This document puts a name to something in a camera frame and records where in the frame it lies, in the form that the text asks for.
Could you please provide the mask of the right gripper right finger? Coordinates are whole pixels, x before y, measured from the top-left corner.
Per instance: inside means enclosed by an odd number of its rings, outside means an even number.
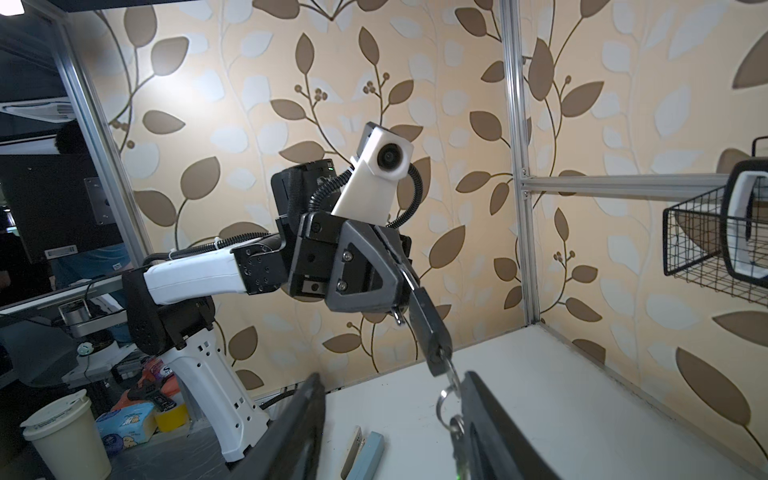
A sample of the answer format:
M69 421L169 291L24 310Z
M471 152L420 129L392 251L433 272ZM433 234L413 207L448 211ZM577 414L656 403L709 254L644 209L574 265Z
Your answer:
M471 479L558 477L476 372L466 373L461 397L461 446Z

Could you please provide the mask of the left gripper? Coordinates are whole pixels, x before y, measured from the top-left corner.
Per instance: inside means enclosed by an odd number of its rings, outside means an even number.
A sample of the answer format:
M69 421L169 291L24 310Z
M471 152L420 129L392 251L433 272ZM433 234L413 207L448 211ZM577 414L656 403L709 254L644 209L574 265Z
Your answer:
M333 312L389 313L409 303L403 274L412 241L396 229L325 211L302 215L286 284L293 298Z

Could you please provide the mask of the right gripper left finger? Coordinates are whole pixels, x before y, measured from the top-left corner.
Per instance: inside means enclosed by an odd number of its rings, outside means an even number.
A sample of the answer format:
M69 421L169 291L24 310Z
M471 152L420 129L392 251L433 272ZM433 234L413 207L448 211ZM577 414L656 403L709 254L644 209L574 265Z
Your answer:
M315 479L321 456L326 392L317 373L293 394L245 457L230 467L232 479Z

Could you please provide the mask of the black padlock with keys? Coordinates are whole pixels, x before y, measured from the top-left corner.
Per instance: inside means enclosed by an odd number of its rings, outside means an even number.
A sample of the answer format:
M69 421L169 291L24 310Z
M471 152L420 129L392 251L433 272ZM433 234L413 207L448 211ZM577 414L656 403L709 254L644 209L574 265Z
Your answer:
M405 288L398 307L407 307L409 325L431 375L448 378L449 386L440 393L436 404L439 422L451 434L462 433L461 419L445 421L442 418L442 406L448 396L455 394L461 399L460 380L452 361L453 344L447 327L424 287Z

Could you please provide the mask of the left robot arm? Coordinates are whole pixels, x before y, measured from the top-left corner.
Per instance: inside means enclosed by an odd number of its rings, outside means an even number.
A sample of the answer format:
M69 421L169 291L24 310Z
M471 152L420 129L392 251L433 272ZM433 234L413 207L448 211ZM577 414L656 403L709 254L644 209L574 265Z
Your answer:
M222 293L286 291L335 312L388 314L407 306L410 240L399 233L418 210L423 183L410 167L408 208L382 225L341 215L341 195L357 177L321 159L271 179L278 209L273 233L247 233L167 255L153 254L122 277L128 327L138 348L159 357L188 388L214 429L233 473L263 478L313 472L325 422L318 374L269 420L247 395L214 332L213 299Z

